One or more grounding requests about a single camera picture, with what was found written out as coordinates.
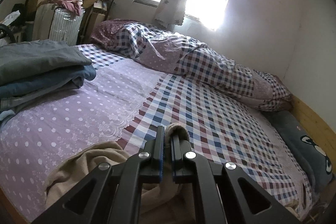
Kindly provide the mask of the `beige long-sleeve garment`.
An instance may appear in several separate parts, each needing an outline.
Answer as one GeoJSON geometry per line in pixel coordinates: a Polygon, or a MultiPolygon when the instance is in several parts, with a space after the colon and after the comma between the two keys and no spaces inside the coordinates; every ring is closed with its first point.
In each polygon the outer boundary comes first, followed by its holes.
{"type": "Polygon", "coordinates": [[[133,156],[109,141],[67,159],[49,175],[46,211],[36,223],[194,223],[190,187],[171,174],[175,136],[189,141],[173,123],[133,156]]]}

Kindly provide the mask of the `folded blue-grey clothes stack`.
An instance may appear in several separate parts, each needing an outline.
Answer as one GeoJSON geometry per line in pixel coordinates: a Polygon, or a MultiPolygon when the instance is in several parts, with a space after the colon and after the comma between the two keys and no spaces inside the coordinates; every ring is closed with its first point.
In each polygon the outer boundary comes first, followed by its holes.
{"type": "Polygon", "coordinates": [[[96,70],[77,46],[35,40],[1,47],[1,125],[38,98],[79,89],[96,70]]]}

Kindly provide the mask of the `blue-grey cartoon pillow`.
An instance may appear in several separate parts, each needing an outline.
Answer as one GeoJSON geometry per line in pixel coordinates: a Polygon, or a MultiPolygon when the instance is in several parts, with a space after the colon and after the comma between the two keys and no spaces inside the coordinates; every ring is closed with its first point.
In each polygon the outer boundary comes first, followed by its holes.
{"type": "Polygon", "coordinates": [[[333,167],[326,152],[311,138],[289,111],[263,112],[305,171],[317,194],[333,180],[333,167]]]}

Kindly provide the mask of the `checkered bed sheet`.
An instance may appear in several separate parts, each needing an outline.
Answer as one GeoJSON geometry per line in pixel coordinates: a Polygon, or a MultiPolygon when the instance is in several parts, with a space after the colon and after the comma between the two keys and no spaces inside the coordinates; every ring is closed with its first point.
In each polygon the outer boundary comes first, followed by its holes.
{"type": "Polygon", "coordinates": [[[45,180],[64,160],[104,141],[133,155],[158,126],[172,123],[187,129],[196,153],[236,163],[279,203],[296,202],[295,212],[306,217],[313,207],[307,175],[260,112],[208,85],[96,46],[80,50],[92,60],[95,79],[39,98],[1,129],[1,190],[24,219],[44,210],[45,180]]]}

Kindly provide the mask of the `checkered rolled duvet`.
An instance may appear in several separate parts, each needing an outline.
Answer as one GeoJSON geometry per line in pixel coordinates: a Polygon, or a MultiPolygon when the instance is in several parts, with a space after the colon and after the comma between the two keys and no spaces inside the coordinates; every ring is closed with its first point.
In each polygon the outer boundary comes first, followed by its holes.
{"type": "Polygon", "coordinates": [[[291,109],[293,95],[277,76],[240,65],[190,36],[115,19],[98,24],[90,41],[155,71],[206,84],[257,110],[291,109]]]}

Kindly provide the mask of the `white striped storage box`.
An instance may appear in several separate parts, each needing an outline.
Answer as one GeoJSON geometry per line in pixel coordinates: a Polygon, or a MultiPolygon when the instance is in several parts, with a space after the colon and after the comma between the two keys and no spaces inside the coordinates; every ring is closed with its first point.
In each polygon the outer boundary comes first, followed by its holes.
{"type": "Polygon", "coordinates": [[[75,46],[84,14],[84,10],[76,15],[51,3],[41,5],[35,14],[32,40],[49,39],[75,46]]]}

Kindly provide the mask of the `pink cloth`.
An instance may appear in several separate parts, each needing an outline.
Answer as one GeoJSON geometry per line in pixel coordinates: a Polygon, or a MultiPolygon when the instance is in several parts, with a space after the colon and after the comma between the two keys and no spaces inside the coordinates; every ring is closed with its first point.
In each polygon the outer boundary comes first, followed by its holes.
{"type": "Polygon", "coordinates": [[[77,16],[80,16],[83,10],[83,0],[45,0],[41,1],[37,5],[37,8],[46,4],[53,4],[54,6],[66,9],[77,16]]]}

